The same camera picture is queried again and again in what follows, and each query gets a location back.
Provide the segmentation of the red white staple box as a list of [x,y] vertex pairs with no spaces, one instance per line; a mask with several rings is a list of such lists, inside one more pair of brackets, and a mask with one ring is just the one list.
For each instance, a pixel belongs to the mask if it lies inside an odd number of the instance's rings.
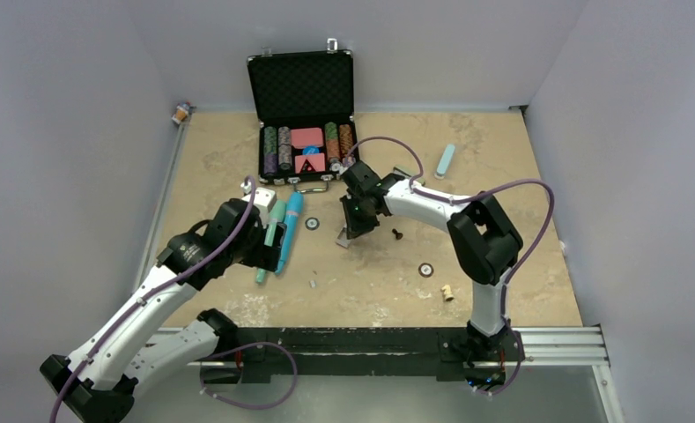
[[344,229],[342,229],[338,234],[337,238],[335,239],[335,243],[344,249],[349,248],[351,241],[347,238],[347,234]]

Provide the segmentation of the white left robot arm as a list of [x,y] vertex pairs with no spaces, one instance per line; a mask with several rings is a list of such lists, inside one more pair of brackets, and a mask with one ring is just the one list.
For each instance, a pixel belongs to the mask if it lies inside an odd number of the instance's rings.
[[256,191],[220,205],[212,219],[172,237],[138,289],[96,334],[67,356],[53,354],[40,371],[57,395],[49,419],[67,405],[84,422],[120,422],[152,383],[190,361],[241,360],[238,327],[211,308],[176,335],[148,341],[164,321],[227,268],[274,271],[283,233],[270,215],[279,201]]

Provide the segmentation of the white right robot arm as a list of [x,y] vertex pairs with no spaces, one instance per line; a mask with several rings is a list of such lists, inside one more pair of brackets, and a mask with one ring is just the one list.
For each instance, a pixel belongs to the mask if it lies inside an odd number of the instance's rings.
[[341,178],[347,241],[372,232],[381,216],[413,219],[449,235],[457,262],[471,280],[469,349],[481,359],[498,352],[508,323],[504,284],[523,241],[497,199],[455,197],[399,174],[379,177],[362,161],[346,168]]

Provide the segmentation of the green marker pen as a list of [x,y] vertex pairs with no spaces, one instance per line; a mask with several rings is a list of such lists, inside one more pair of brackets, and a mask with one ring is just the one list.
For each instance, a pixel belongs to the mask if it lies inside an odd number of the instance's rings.
[[[272,210],[270,211],[270,220],[267,225],[267,231],[264,239],[264,244],[266,246],[272,246],[276,237],[277,225],[283,221],[285,217],[286,202],[278,199]],[[268,271],[259,268],[256,273],[255,282],[258,285],[262,285],[265,282]]]

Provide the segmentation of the dark chess pawn right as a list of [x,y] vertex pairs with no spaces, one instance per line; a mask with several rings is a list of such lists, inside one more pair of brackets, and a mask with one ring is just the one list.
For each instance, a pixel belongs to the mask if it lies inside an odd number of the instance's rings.
[[397,241],[401,240],[403,238],[403,233],[399,232],[397,229],[393,228],[391,230],[391,233],[395,236],[395,239]]

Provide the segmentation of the dark blue poker chip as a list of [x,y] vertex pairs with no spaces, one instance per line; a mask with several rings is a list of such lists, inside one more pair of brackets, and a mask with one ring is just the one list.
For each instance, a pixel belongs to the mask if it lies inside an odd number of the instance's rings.
[[305,220],[305,227],[309,231],[314,231],[320,226],[320,220],[316,217],[310,217]]

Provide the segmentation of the blue marker pen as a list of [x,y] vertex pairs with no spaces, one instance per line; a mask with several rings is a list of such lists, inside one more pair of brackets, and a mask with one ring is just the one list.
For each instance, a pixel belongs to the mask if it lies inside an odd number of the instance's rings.
[[287,259],[292,250],[293,240],[295,238],[297,223],[300,214],[302,213],[304,204],[304,196],[299,192],[293,192],[287,202],[285,208],[285,234],[281,244],[280,257],[275,270],[276,275],[280,275],[285,269]]

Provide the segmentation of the brown poker chip bottom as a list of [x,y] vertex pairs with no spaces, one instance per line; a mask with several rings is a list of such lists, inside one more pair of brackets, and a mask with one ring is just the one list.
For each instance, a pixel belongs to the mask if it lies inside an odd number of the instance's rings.
[[430,278],[434,273],[434,268],[430,263],[422,263],[418,266],[418,274],[423,278]]

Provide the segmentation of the black poker chip case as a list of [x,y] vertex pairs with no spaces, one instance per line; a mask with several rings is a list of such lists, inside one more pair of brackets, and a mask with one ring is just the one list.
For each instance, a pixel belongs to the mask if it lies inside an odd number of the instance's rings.
[[322,50],[249,56],[255,103],[258,180],[266,185],[321,182],[359,158],[354,123],[354,54],[329,38]]

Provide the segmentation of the light wooden chess piece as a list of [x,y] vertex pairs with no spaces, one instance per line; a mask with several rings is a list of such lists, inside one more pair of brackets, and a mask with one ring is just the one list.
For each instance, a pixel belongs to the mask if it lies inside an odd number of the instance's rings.
[[444,302],[450,302],[455,299],[452,287],[450,285],[444,285],[441,289],[442,300]]

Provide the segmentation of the small bottle in corner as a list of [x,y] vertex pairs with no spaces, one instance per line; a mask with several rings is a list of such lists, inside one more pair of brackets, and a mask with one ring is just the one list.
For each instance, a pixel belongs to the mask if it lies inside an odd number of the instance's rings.
[[192,112],[192,105],[188,101],[178,103],[175,111],[171,116],[171,120],[176,125],[181,125]]

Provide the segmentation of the black table frame rail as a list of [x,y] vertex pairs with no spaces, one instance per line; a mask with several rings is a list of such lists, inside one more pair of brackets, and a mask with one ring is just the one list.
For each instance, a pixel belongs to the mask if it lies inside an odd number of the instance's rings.
[[525,367],[591,367],[608,362],[598,328],[524,327],[491,350],[462,327],[239,328],[212,340],[217,365],[243,383],[274,375],[432,377],[492,390]]

